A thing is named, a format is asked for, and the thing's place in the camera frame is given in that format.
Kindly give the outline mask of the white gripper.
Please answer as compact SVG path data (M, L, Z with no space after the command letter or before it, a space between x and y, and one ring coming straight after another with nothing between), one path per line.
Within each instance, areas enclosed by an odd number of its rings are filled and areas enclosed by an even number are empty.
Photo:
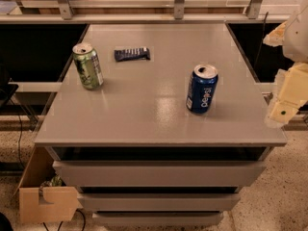
M275 76L265 123L270 128L280 128L308 102L308 0L302 0L287 22L267 34L263 44L283 45L286 58L302 62L288 70L279 69Z

